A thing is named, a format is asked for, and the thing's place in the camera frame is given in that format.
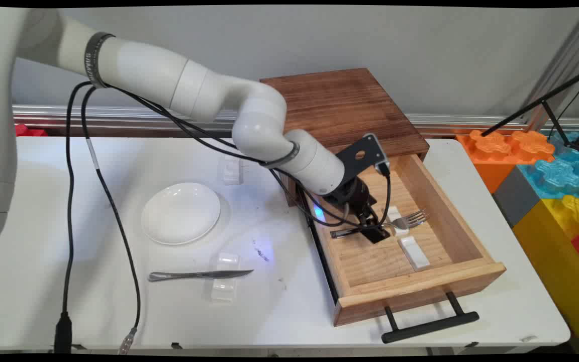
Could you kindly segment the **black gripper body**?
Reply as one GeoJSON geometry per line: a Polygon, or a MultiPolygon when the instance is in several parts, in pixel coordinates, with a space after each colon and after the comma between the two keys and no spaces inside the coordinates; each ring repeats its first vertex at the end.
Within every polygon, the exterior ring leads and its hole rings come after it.
{"type": "Polygon", "coordinates": [[[370,194],[367,184],[358,177],[351,179],[336,188],[333,192],[324,195],[323,199],[338,209],[348,206],[349,213],[358,218],[358,204],[368,202],[373,206],[377,200],[370,194]]]}

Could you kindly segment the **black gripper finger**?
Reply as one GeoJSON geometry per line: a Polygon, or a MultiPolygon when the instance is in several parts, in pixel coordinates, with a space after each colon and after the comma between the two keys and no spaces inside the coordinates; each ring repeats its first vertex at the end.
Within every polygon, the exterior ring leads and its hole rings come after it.
{"type": "Polygon", "coordinates": [[[380,241],[391,237],[390,232],[384,229],[383,224],[364,225],[359,228],[359,231],[363,236],[365,236],[365,238],[367,238],[368,241],[373,244],[379,243],[380,241]]]}
{"type": "Polygon", "coordinates": [[[368,202],[358,204],[358,221],[361,228],[375,228],[381,225],[381,219],[368,202]]]}

